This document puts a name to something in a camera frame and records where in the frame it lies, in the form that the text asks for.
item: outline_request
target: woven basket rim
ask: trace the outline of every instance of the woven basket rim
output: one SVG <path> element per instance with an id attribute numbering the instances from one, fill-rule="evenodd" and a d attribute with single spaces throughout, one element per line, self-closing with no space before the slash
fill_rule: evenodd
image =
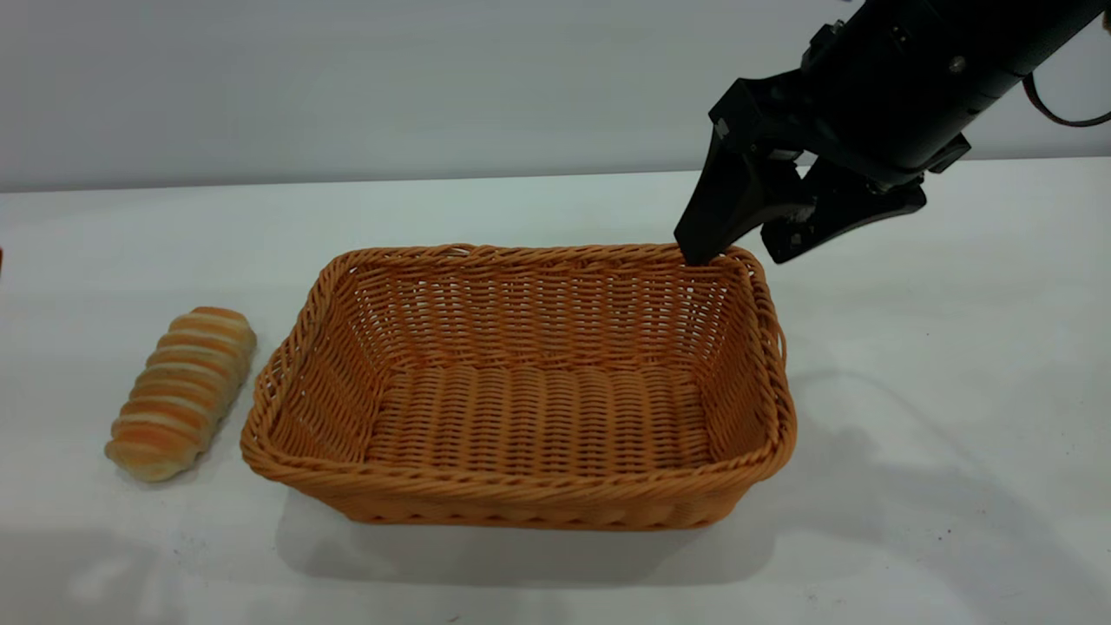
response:
<path id="1" fill-rule="evenodd" d="M 436 467 L 389 467 L 311 456 L 293 456 L 281 452 L 270 441 L 268 430 L 274 420 L 280 417 L 284 405 L 286 397 L 282 392 L 289 389 L 290 381 L 297 380 L 310 353 L 310 350 L 306 347 L 311 347 L 323 330 L 320 320 L 327 316 L 332 302 L 336 275 L 353 271 L 357 264 L 411 265 L 428 261 L 444 266 L 468 265 L 477 262 L 481 262 L 483 265 L 512 265 L 520 264 L 517 262 L 517 256 L 524 253 L 529 254 L 527 264 L 537 265 L 544 264 L 543 252 L 546 251 L 551 251 L 553 255 L 563 256 L 559 261 L 563 263 L 568 262 L 565 253 L 574 251 L 577 265 L 583 263 L 589 265 L 603 261 L 612 262 L 615 252 L 622 254 L 620 263 L 635 264 L 638 261 L 665 256 L 678 256 L 681 261 L 679 248 L 674 243 L 548 248 L 508 248 L 454 243 L 436 246 L 367 248 L 339 254 L 321 270 L 320 278 L 310 291 L 308 301 L 298 316 L 293 333 L 288 335 L 281 346 L 274 351 L 273 356 L 256 379 L 254 404 L 248 414 L 240 440 L 240 447 L 247 463 L 256 473 L 294 487 L 300 482 L 320 484 L 331 478 L 344 481 L 358 478 L 361 488 L 373 490 L 380 494 L 427 495 L 430 487 L 450 485 L 453 490 L 452 493 L 458 496 L 459 488 L 471 485 L 477 491 L 481 491 L 483 497 L 492 496 L 507 502 L 513 501 L 517 495 L 520 495 L 521 500 L 534 502 L 538 491 L 550 491 L 551 497 L 547 501 L 553 504 L 564 498 L 573 501 L 591 492 L 609 494 L 613 487 L 618 486 L 623 487 L 623 494 L 614 496 L 615 501 L 635 500 L 640 495 L 637 491 L 629 490 L 630 486 L 654 485 L 659 487 L 661 483 L 673 487 L 669 491 L 677 493 L 675 500 L 683 500 L 689 498 L 691 493 L 715 492 L 735 486 L 737 483 L 741 482 L 758 482 L 782 468 L 794 447 L 795 417 L 790 394 L 785 389 L 783 371 L 787 357 L 785 341 L 775 322 L 774 308 L 770 299 L 767 300 L 764 306 L 758 305 L 758 312 L 761 314 L 761 322 L 770 323 L 770 330 L 779 342 L 779 349 L 768 353 L 770 357 L 765 361 L 765 372 L 777 379 L 782 379 L 784 389 L 778 397 L 781 402 L 777 404 L 778 410 L 772 415 L 764 415 L 767 417 L 764 423 L 768 441 L 760 450 L 735 458 L 693 468 L 655 470 L 594 477 L 564 474 L 511 475 Z M 730 246 L 723 254 L 714 258 L 708 266 L 720 271 L 723 265 L 744 268 L 755 283 L 764 286 L 763 270 L 749 251 Z M 297 339 L 301 340 L 299 345 L 303 347 L 299 351 L 298 357 L 288 363 L 281 377 L 274 381 L 272 373 L 276 371 L 274 366 L 281 361 L 280 355 L 286 352 L 290 344 L 297 343 Z M 755 345 L 752 349 L 760 350 Z M 273 384 L 272 391 L 268 389 L 271 384 Z M 269 410 L 266 411 L 260 409 L 262 405 L 260 399 L 263 394 L 272 397 L 270 402 L 267 402 Z M 763 471 L 755 475 L 751 472 L 741 472 L 741 470 L 751 467 L 761 467 Z"/>

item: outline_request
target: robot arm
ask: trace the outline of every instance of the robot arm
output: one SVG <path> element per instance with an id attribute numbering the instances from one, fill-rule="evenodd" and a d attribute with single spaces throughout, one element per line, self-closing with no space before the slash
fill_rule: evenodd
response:
<path id="1" fill-rule="evenodd" d="M 675 228 L 687 261 L 709 262 L 763 224 L 764 245 L 784 262 L 917 211 L 924 173 L 969 151 L 963 128 L 1024 79 L 1040 102 L 1034 68 L 1105 9 L 1108 0 L 867 0 L 848 23 L 822 27 L 799 69 L 739 79 L 710 111 L 710 152 Z M 804 178 L 803 151 L 818 155 Z"/>

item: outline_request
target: striped bread roll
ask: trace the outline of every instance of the striped bread roll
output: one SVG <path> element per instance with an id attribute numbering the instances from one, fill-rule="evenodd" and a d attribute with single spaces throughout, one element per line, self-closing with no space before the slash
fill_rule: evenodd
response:
<path id="1" fill-rule="evenodd" d="M 174 320 L 112 423 L 104 454 L 143 482 L 191 467 L 247 380 L 254 346 L 234 310 L 200 306 Z"/>

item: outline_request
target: basket bottom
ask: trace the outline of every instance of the basket bottom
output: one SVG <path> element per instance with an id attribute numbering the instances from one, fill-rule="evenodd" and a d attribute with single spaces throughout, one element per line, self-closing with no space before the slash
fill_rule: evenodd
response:
<path id="1" fill-rule="evenodd" d="M 713 462 L 694 377 L 659 365 L 398 373 L 363 461 L 582 477 Z"/>
<path id="2" fill-rule="evenodd" d="M 371 525 L 467 525 L 533 530 L 658 532 L 708 527 L 729 516 L 748 492 L 723 493 L 679 504 L 590 510 L 478 506 L 458 501 L 321 500 L 358 523 Z"/>

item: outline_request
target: bread roll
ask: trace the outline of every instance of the bread roll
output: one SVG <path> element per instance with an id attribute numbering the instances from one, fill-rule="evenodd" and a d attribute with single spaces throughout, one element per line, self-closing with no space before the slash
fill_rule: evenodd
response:
<path id="1" fill-rule="evenodd" d="M 143 482 L 191 467 L 247 380 L 254 345 L 234 310 L 206 305 L 174 320 L 112 423 L 104 454 Z"/>

